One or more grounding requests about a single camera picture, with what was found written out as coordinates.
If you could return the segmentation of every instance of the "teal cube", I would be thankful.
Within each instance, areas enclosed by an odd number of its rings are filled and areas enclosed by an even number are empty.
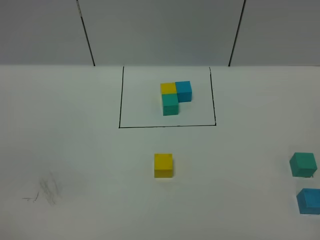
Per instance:
[[[318,169],[313,153],[295,152],[290,159],[292,176],[310,178]]]
[[[178,95],[162,94],[162,110],[163,116],[177,115],[179,113]]]

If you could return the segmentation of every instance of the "black line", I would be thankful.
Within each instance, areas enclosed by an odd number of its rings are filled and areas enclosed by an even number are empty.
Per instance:
[[[89,42],[87,30],[86,30],[84,18],[82,17],[82,12],[81,12],[80,5],[79,5],[79,1],[78,1],[78,0],[76,0],[76,4],[77,4],[77,6],[78,6],[78,10],[79,10],[79,14],[80,14],[80,18],[81,18],[81,22],[82,22],[82,26],[83,26],[83,30],[84,30],[86,42],[88,43],[88,47],[89,47],[89,51],[90,51],[90,55],[91,55],[91,59],[92,59],[92,63],[93,63],[93,66],[96,66],[95,60],[94,60],[94,56],[93,56],[93,54],[92,54],[92,50],[91,50],[91,46],[90,46],[90,42]]]
[[[216,110],[215,110],[215,100],[214,100],[214,89],[212,87],[212,77],[211,77],[211,68],[209,67],[210,70],[210,83],[211,83],[211,94],[212,94],[212,104],[213,104],[213,114],[214,114],[214,122],[215,125],[217,125],[216,121]]]
[[[151,128],[178,128],[178,127],[210,127],[217,126],[217,124],[208,125],[175,125],[175,126],[122,126],[120,129],[151,129]]]
[[[125,66],[122,68],[122,87],[121,87],[121,101],[120,101],[120,117],[119,117],[119,128],[121,124],[121,111],[122,111],[122,94],[124,92],[124,75],[125,75]]]
[[[235,46],[236,46],[236,42],[237,42],[237,38],[238,38],[238,34],[239,34],[239,29],[240,29],[240,25],[241,25],[241,21],[242,21],[242,16],[244,14],[246,2],[247,2],[247,0],[243,0],[243,5],[242,5],[241,15],[240,15],[240,19],[239,19],[239,24],[238,24],[238,28],[236,30],[236,34],[235,34],[235,38],[234,38],[234,42],[233,42],[233,47],[232,47],[232,52],[231,52],[231,56],[230,56],[228,67],[231,66],[232,57],[234,56],[234,50],[235,50]]]

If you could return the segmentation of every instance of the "cube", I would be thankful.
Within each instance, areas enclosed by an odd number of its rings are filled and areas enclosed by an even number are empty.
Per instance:
[[[161,94],[176,94],[176,84],[174,82],[171,83],[161,83]]]
[[[315,156],[308,152],[295,152],[290,160],[292,176],[310,178],[318,169]]]
[[[177,94],[162,95],[163,116],[177,115],[179,113],[179,103]]]
[[[154,154],[154,177],[172,178],[174,175],[174,160],[172,153]]]
[[[320,215],[320,189],[303,188],[296,199],[300,214]]]
[[[190,81],[176,81],[175,88],[178,94],[179,103],[191,102],[192,89]]]

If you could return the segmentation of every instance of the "white wall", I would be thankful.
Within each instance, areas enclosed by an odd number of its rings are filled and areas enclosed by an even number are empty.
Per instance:
[[[80,0],[97,65],[227,66],[242,0]]]
[[[0,30],[0,64],[93,64],[76,0],[2,0]]]
[[[0,67],[0,239],[319,240],[295,196],[320,170],[294,178],[289,160],[320,166],[320,69],[211,73],[216,126],[119,129],[122,67]]]
[[[320,65],[320,1],[247,0],[231,66]]]

